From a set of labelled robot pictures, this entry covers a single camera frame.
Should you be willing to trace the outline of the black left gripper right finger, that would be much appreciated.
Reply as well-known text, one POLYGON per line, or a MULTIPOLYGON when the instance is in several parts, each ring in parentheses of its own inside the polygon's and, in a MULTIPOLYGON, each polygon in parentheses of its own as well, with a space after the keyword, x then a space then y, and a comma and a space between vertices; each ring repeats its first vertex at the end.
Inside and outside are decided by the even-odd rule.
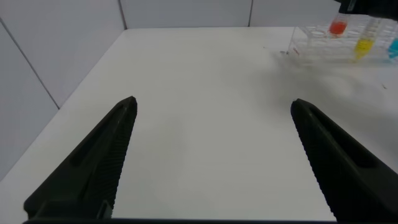
POLYGON ((290 106, 298 136, 338 222, 397 222, 397 173, 315 105, 290 106))

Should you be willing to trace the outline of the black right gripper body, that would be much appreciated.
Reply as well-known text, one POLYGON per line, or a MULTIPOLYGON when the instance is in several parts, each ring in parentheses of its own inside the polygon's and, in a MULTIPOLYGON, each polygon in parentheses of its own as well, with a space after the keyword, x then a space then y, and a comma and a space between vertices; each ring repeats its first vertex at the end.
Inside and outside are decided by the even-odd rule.
POLYGON ((397 20, 397 0, 335 0, 340 3, 339 13, 361 14, 382 19, 397 20))

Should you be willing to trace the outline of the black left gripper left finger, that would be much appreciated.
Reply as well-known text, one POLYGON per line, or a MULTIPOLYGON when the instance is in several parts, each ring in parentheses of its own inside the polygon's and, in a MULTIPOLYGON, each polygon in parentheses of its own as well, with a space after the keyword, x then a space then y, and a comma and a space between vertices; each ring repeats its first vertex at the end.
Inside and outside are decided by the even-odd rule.
POLYGON ((136 116, 133 96, 117 103, 24 202, 28 218, 111 218, 136 116))

